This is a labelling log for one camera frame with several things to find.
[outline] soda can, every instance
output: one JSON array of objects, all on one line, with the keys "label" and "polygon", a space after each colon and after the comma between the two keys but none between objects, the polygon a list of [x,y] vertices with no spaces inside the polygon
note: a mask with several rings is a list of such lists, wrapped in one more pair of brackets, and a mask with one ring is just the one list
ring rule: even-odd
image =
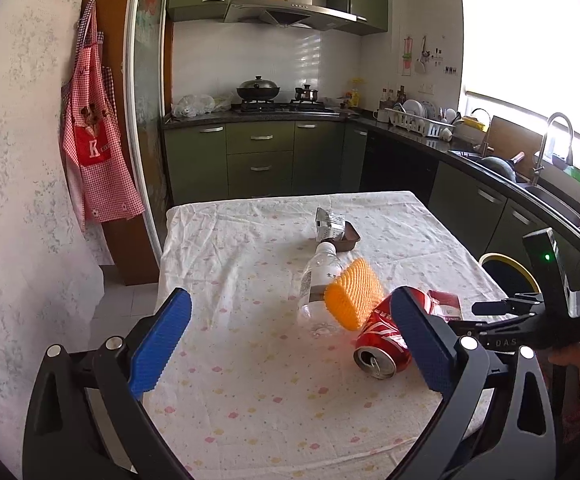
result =
[{"label": "soda can", "polygon": [[[429,295],[413,288],[419,306],[430,314],[433,308]],[[390,296],[370,313],[356,339],[355,363],[377,379],[388,379],[405,370],[412,356],[390,314]]]}]

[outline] bright window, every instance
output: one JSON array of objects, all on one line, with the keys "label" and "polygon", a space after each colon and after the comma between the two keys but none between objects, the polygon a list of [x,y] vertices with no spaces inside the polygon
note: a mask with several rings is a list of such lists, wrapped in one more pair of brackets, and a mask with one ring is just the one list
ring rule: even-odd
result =
[{"label": "bright window", "polygon": [[[464,0],[464,20],[468,95],[516,105],[506,118],[527,127],[534,123],[532,129],[541,134],[541,121],[520,119],[519,108],[545,117],[563,112],[580,135],[580,0]],[[506,115],[502,108],[497,115]],[[565,156],[563,130],[550,134],[557,137],[554,152]],[[580,141],[573,149],[580,167]]]}]

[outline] white floral tablecloth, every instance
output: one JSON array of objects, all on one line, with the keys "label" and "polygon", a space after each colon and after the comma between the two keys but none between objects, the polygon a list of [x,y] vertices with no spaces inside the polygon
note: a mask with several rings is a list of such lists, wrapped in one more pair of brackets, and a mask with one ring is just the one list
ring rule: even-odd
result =
[{"label": "white floral tablecloth", "polygon": [[409,192],[171,209],[158,304],[182,286],[193,315],[144,405],[197,480],[384,480],[438,406],[415,365],[376,380],[352,359],[355,333],[313,339],[296,326],[318,206],[352,222],[361,241],[339,256],[364,257],[387,292],[454,292],[465,319],[475,301],[505,297]]}]

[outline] cutting board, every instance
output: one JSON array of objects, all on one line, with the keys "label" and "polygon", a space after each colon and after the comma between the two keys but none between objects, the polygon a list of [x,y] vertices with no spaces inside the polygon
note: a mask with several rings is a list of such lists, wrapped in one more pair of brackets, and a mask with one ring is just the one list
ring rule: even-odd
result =
[{"label": "cutting board", "polygon": [[494,148],[491,155],[500,158],[509,159],[514,157],[518,152],[524,152],[524,160],[518,162],[515,171],[527,178],[532,178],[532,156],[539,151],[541,147],[542,136],[523,126],[512,123],[501,117],[494,116],[490,123],[490,137],[488,145]]}]

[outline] red checkered apron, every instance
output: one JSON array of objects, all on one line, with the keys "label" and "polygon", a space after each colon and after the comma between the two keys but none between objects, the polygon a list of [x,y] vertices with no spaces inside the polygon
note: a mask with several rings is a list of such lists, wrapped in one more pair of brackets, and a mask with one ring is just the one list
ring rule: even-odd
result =
[{"label": "red checkered apron", "polygon": [[101,67],[102,42],[90,0],[80,20],[74,73],[64,94],[66,174],[82,231],[87,219],[128,219],[145,209],[121,152],[112,71]]}]

